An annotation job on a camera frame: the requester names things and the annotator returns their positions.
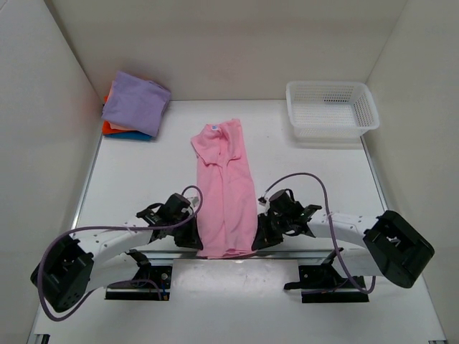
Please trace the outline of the pink t shirt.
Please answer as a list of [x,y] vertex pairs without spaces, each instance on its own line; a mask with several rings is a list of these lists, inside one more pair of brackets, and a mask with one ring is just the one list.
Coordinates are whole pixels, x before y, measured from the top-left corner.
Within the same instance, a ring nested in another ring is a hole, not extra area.
[[206,125],[191,139],[197,156],[202,207],[198,256],[222,259],[252,254],[257,232],[257,198],[238,119]]

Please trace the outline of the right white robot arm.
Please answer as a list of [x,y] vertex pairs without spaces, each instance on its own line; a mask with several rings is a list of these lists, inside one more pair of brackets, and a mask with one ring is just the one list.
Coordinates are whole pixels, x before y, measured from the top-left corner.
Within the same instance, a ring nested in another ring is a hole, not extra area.
[[347,277],[383,276],[408,289],[435,254],[428,240],[395,211],[376,217],[327,212],[319,205],[303,206],[289,188],[259,202],[265,211],[257,218],[252,250],[274,247],[285,237],[330,239],[333,252],[321,270],[330,287]]

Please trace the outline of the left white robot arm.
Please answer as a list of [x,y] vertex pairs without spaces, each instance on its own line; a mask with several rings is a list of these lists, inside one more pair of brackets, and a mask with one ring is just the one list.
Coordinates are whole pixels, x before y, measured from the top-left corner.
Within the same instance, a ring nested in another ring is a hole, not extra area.
[[31,275],[40,302],[68,316],[94,290],[155,289],[162,282],[153,275],[149,258],[139,247],[172,237],[177,247],[201,250],[196,211],[180,193],[164,203],[154,203],[122,226],[87,226],[63,234],[45,252]]

